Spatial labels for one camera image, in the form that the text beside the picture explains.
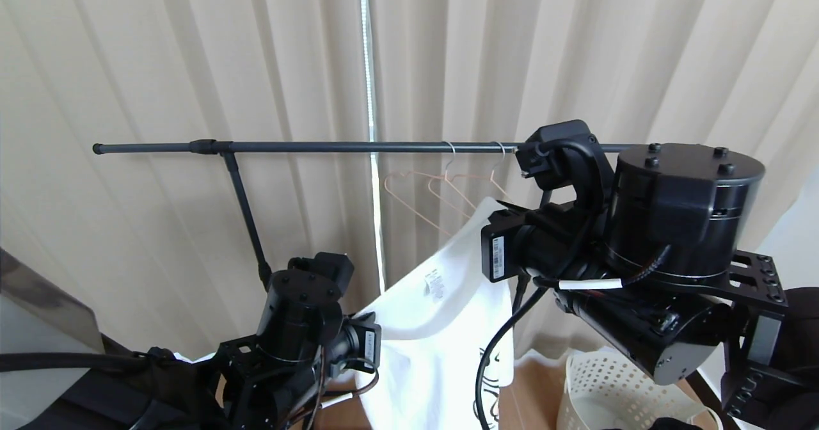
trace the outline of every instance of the perforated basket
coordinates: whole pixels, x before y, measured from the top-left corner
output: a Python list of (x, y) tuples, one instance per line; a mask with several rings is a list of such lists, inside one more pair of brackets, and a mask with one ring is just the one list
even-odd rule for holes
[(566, 363), (566, 385), (558, 430), (647, 430), (661, 417), (691, 423), (702, 412), (719, 417), (676, 385), (658, 386), (625, 356), (595, 351)]

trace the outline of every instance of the curtain fold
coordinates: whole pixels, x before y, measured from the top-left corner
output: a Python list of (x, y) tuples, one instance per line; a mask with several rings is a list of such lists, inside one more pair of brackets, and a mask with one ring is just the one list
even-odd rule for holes
[[(386, 139), (523, 141), (544, 124), (581, 118), (603, 143), (725, 145), (767, 165), (745, 249), (766, 236), (819, 161), (819, 0), (373, 1)], [(381, 171), (440, 175), (451, 159), (384, 155)], [(513, 159), (495, 178), (512, 202), (536, 207), (541, 192)], [(500, 161), (457, 155), (450, 175), (488, 176)], [(393, 190), (451, 232), (465, 222), (459, 209), (501, 196), (486, 181), (454, 180), (466, 198), (433, 181), (453, 208), (427, 179), (408, 177)], [(568, 189), (553, 196), (571, 199)], [(391, 284), (447, 236), (389, 194), (381, 201)], [(516, 328), (518, 353), (601, 342), (548, 299)]]
[[(264, 288), (216, 156), (91, 144), (366, 141), (359, 0), (2, 0), (2, 244), (134, 349), (255, 332)], [(378, 295), (369, 156), (238, 155), (267, 259), (345, 252)]]

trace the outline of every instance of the black metal rod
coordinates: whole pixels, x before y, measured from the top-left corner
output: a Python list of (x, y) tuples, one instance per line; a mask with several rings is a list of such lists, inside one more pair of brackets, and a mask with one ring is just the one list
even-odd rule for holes
[(242, 176), (239, 174), (239, 164), (236, 161), (236, 155), (233, 153), (223, 153), (222, 157), (225, 158), (225, 165), (228, 167), (230, 180), (234, 183), (236, 198), (239, 200), (242, 217), (245, 219), (245, 225), (248, 227), (248, 234), (251, 237), (251, 244), (253, 244), (253, 252), (255, 256), (257, 256), (258, 278), (264, 284), (264, 289), (266, 290), (267, 282), (273, 270), (270, 269), (270, 265), (264, 258), (264, 251), (261, 249), (261, 240), (258, 238), (258, 230), (253, 220), (253, 213), (251, 213), (251, 204), (248, 201), (248, 194), (246, 194), (245, 186), (242, 183)]
[[(511, 153), (518, 142), (500, 142)], [(603, 152), (616, 153), (632, 144), (601, 144)], [(97, 155), (105, 153), (193, 152), (203, 153), (202, 144), (94, 144)], [(495, 142), (231, 142), (213, 141), (207, 153), (500, 153)]]

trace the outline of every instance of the white sticker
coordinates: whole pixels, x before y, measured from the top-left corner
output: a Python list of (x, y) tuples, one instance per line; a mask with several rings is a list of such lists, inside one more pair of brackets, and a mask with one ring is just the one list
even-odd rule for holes
[(366, 331), (363, 334), (363, 357), (375, 362), (375, 333)]
[(504, 238), (492, 239), (492, 279), (503, 278), (506, 261), (504, 256)]
[(441, 301), (444, 298), (444, 278), (438, 269), (433, 269), (432, 272), (424, 275), (424, 281), (427, 282), (424, 295), (432, 297), (435, 302)]

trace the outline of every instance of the white cloth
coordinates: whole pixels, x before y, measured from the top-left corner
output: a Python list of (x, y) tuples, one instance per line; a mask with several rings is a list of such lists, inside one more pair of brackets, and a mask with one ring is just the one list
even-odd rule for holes
[[(483, 349), (509, 319), (506, 282), (481, 271), (481, 228), (503, 206), (491, 198), (439, 252), (418, 265), (361, 313), (381, 325), (378, 385), (361, 395), (372, 428), (480, 428), (475, 374)], [(484, 374), (484, 412), (498, 428), (498, 395), (514, 374), (512, 331), (494, 349)], [(372, 376), (357, 372), (356, 385)]]

